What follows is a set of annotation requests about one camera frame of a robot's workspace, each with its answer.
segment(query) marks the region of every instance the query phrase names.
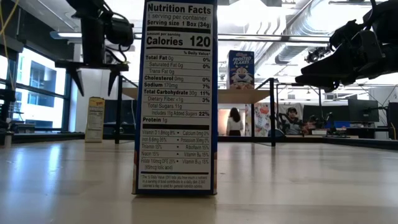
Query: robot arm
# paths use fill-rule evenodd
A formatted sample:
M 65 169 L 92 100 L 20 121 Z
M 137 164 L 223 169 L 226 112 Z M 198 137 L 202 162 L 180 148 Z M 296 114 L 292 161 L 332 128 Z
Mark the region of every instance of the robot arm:
M 302 75 L 295 79 L 297 83 L 330 92 L 340 84 L 398 71 L 398 1 L 378 5 L 375 0 L 371 2 L 373 9 L 364 16 L 364 24 L 347 22 L 330 37 L 327 49 L 310 53 L 306 59 L 314 63 L 302 69 Z M 319 60 L 333 49 L 331 56 Z

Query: person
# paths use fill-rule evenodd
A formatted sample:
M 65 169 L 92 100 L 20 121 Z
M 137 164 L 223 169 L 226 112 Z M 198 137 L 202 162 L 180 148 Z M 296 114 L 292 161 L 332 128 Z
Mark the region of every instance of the person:
M 297 110 L 294 107 L 287 109 L 287 116 L 289 117 L 286 119 L 286 135 L 298 135 L 302 132 L 302 128 L 300 127 L 300 120 L 297 117 Z
M 228 136 L 241 136 L 243 122 L 238 109 L 232 108 L 229 112 L 228 123 L 226 125 L 226 134 Z

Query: small box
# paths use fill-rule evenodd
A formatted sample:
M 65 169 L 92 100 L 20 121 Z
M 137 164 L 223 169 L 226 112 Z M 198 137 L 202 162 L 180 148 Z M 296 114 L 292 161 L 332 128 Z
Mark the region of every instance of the small box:
M 254 52 L 230 50 L 227 68 L 227 89 L 254 89 Z

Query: frosted flakes box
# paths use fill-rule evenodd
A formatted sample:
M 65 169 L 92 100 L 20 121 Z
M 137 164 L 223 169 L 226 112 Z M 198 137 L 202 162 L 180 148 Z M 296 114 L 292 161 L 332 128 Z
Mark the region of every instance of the frosted flakes box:
M 227 68 L 228 89 L 254 89 L 254 52 L 230 50 Z

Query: glass window pane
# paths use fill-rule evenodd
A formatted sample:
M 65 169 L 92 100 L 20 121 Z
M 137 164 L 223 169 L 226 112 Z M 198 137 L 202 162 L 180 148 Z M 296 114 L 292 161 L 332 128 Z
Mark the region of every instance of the glass window pane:
M 7 79 L 8 62 L 7 58 L 0 55 L 0 78 Z
M 5 84 L 0 84 L 0 89 L 4 90 L 5 88 L 6 88 Z
M 13 119 L 34 124 L 36 128 L 61 128 L 63 99 L 29 90 L 16 89 Z
M 17 82 L 64 95 L 65 69 L 29 49 L 19 54 Z

